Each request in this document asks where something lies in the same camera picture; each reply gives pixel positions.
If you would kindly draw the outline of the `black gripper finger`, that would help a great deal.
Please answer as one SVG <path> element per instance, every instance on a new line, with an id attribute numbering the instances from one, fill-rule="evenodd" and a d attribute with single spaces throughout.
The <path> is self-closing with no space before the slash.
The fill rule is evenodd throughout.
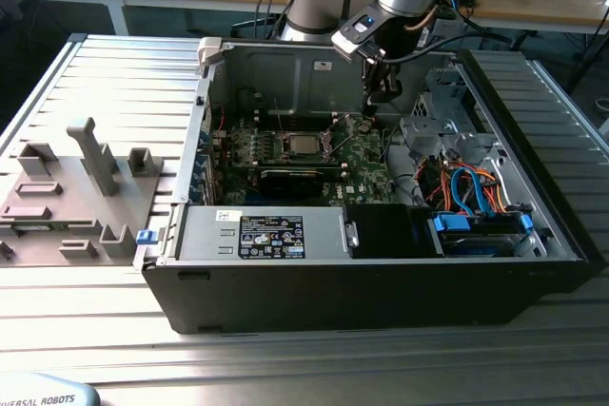
<path id="1" fill-rule="evenodd" d="M 388 104 L 403 94 L 400 69 L 400 64 L 387 64 L 379 59 L 363 61 L 364 116 L 374 116 L 379 105 Z"/>

